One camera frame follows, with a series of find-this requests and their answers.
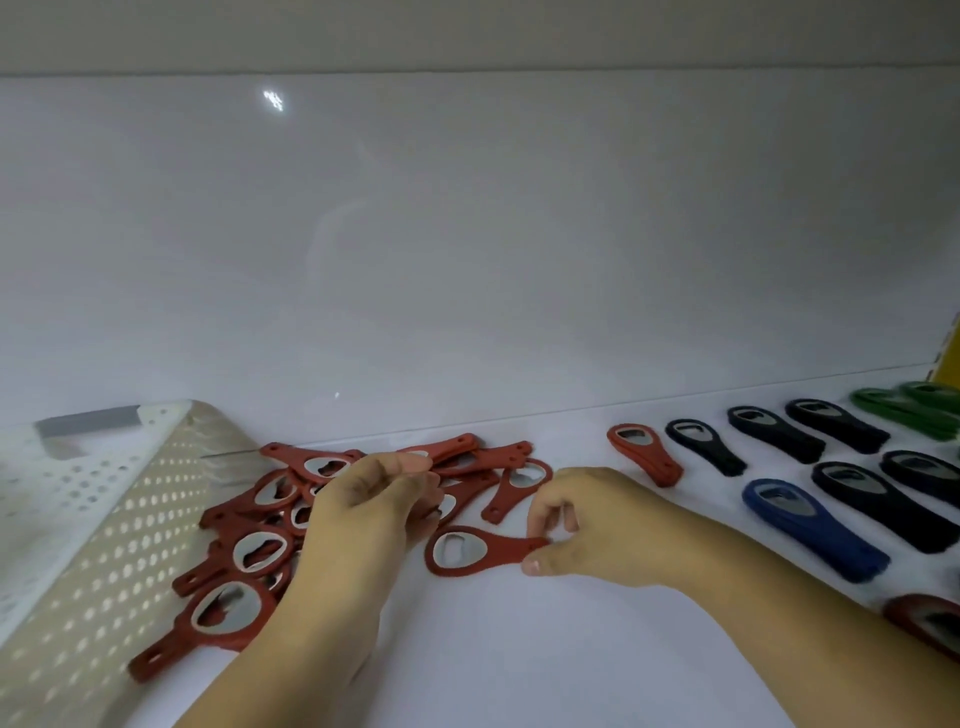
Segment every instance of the yellow object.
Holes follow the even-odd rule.
[[[941,384],[960,387],[960,314],[953,319],[953,326],[940,349],[940,355],[933,365],[932,376],[929,378]]]

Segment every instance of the blue bottle opener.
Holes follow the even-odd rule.
[[[775,478],[751,480],[743,502],[762,519],[792,536],[826,561],[847,581],[870,581],[890,565],[890,557],[861,539],[811,494]]]

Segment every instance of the white perforated basket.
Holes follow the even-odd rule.
[[[195,401],[0,431],[0,726],[98,725],[137,690],[126,663],[182,608],[170,582],[208,540],[211,486],[269,468],[202,458],[254,447]]]

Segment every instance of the hand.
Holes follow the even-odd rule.
[[[359,632],[363,645],[351,652],[369,654],[407,549],[440,522],[444,494],[432,465],[409,453],[369,455],[317,494],[282,620],[305,632],[331,623]]]
[[[527,536],[552,530],[563,513],[573,533],[523,560],[530,576],[577,573],[630,587],[673,583],[696,559],[713,523],[610,468],[566,468],[530,505]]]

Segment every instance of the white wall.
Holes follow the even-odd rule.
[[[0,420],[191,397],[303,442],[930,362],[958,98],[960,69],[0,82]]]
[[[953,0],[3,0],[0,73],[960,62]]]

